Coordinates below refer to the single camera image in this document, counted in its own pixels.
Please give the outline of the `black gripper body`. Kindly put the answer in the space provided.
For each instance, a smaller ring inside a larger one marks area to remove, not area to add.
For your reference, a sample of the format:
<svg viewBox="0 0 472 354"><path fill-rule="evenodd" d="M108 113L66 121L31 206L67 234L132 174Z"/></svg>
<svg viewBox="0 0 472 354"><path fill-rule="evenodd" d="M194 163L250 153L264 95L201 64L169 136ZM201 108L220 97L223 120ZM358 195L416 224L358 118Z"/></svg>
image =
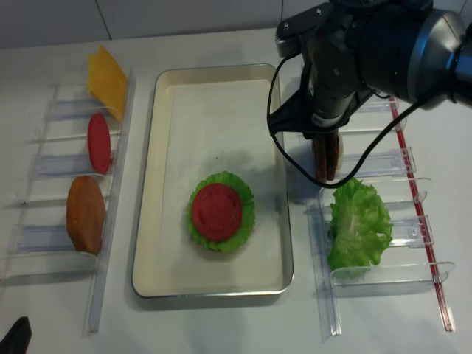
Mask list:
<svg viewBox="0 0 472 354"><path fill-rule="evenodd" d="M298 90L268 114L271 135L296 132L311 138L331 133L346 125L371 97L360 74L359 47L364 24L346 9L333 7L326 22L297 55L303 59Z"/></svg>

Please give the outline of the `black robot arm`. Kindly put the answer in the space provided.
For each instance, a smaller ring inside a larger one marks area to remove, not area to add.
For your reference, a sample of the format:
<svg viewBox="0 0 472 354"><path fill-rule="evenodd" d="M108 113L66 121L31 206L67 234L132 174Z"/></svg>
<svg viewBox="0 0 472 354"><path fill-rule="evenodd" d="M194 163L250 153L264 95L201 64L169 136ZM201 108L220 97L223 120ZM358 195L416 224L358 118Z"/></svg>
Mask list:
<svg viewBox="0 0 472 354"><path fill-rule="evenodd" d="M282 21L275 40L304 66L271 134L331 133L378 92L426 110L471 104L471 28L431 1L327 1Z"/></svg>

